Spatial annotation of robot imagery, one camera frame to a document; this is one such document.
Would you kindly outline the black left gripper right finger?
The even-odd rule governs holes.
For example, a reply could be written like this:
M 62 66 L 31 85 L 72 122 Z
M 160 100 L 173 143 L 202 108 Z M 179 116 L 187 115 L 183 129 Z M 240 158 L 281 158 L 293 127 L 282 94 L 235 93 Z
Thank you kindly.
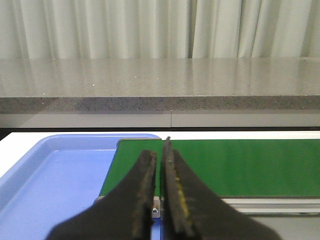
M 270 227 L 237 211 L 209 189 L 169 138 L 161 158 L 164 240 L 279 240 Z

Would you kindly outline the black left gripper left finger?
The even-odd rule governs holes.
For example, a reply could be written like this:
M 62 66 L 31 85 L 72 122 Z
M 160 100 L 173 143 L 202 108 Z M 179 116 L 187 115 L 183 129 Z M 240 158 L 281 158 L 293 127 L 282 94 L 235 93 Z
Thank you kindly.
M 80 214 L 56 225 L 48 240 L 149 240 L 157 156 L 142 150 L 120 183 Z

